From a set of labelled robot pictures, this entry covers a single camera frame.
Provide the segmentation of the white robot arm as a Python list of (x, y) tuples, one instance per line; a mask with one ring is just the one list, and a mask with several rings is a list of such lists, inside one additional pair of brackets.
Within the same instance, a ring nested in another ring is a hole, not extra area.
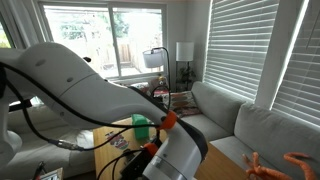
[(144, 169), (147, 180), (191, 180), (208, 152), (204, 135), (134, 87), (103, 79), (67, 47), (40, 43), (25, 50), (3, 49), (1, 64), (1, 165), (22, 145), (8, 129), (9, 104), (39, 97), (69, 125), (79, 129), (114, 126), (140, 114), (167, 133)]

